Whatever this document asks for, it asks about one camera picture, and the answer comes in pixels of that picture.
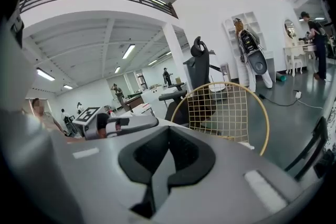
chair armrest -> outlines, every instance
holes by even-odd
[[[184,82],[177,83],[177,84],[171,84],[170,86],[168,86],[168,88],[182,86],[183,84],[184,84]]]
[[[172,93],[165,93],[159,96],[159,101],[164,101],[164,100],[169,100],[169,99],[175,99],[179,97],[186,96],[187,91],[177,91],[177,92],[172,92]]]

desk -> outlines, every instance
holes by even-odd
[[[149,103],[139,104],[138,106],[133,108],[132,111],[133,111],[134,114],[141,115],[149,109],[151,110],[150,112],[151,112],[152,116],[155,116],[154,113],[153,113],[153,110],[152,110],[152,105],[149,104]],[[134,116],[131,113],[131,111],[127,111],[126,113],[120,115],[120,117],[131,117],[131,116]]]
[[[289,56],[292,61],[292,76],[295,77],[294,57],[299,56],[299,55],[306,55],[307,64],[308,64],[308,53],[315,51],[316,47],[313,43],[308,43],[308,44],[303,44],[303,45],[286,47],[284,48],[284,50],[285,50],[285,60],[286,60],[287,70],[289,70],[289,65],[287,61],[287,56]]]
[[[126,108],[129,108],[131,111],[133,108],[135,108],[136,106],[138,106],[139,104],[143,104],[143,100],[142,100],[142,97],[141,95],[137,95],[137,96],[134,96],[133,98],[131,99],[128,99],[124,105],[127,105]]]

cable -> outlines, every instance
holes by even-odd
[[[310,108],[314,108],[314,109],[323,109],[323,108],[320,107],[320,106],[312,106],[312,105],[308,105],[308,104],[306,104],[306,103],[303,103],[303,102],[301,102],[299,99],[297,99],[297,101],[298,101],[299,103],[301,103],[301,104],[304,104],[304,105],[306,105],[306,106],[309,106]]]
[[[261,93],[258,93],[258,95],[259,95],[259,97],[261,98],[261,99],[266,99],[267,101],[269,101],[269,102],[271,102],[271,103],[273,103],[273,104],[276,104],[276,105],[278,105],[278,106],[291,106],[291,105],[294,105],[297,101],[298,101],[298,99],[296,99],[295,101],[294,101],[294,103],[292,103],[292,104],[278,104],[278,103],[276,103],[276,102],[274,102],[274,101],[272,101],[272,100],[269,100],[268,98],[266,98],[264,95],[262,95]]]

white column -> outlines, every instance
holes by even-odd
[[[131,94],[134,94],[134,91],[133,91],[131,82],[130,82],[130,80],[128,79],[127,74],[124,74],[124,78],[125,78],[125,80],[126,80],[126,84],[127,84],[127,86],[128,86],[128,89],[130,90]]]
[[[187,75],[184,69],[183,53],[181,50],[179,40],[177,39],[176,33],[174,31],[174,28],[171,24],[166,24],[165,26],[162,27],[162,29],[164,32],[164,36],[166,37],[170,51],[172,52],[172,56],[176,64],[176,68],[178,70],[178,75],[182,82],[187,82],[187,89],[188,89],[188,92],[190,92],[191,82],[189,80],[189,76]]]

white chair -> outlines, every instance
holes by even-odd
[[[296,73],[297,73],[299,65],[301,65],[301,67],[300,67],[300,73],[302,74],[303,63],[302,63],[301,58],[295,58],[294,59],[294,66],[292,64],[292,60],[288,60],[288,65],[289,65],[289,69],[286,70],[286,74],[291,74],[291,72],[293,71],[293,67],[295,68]]]

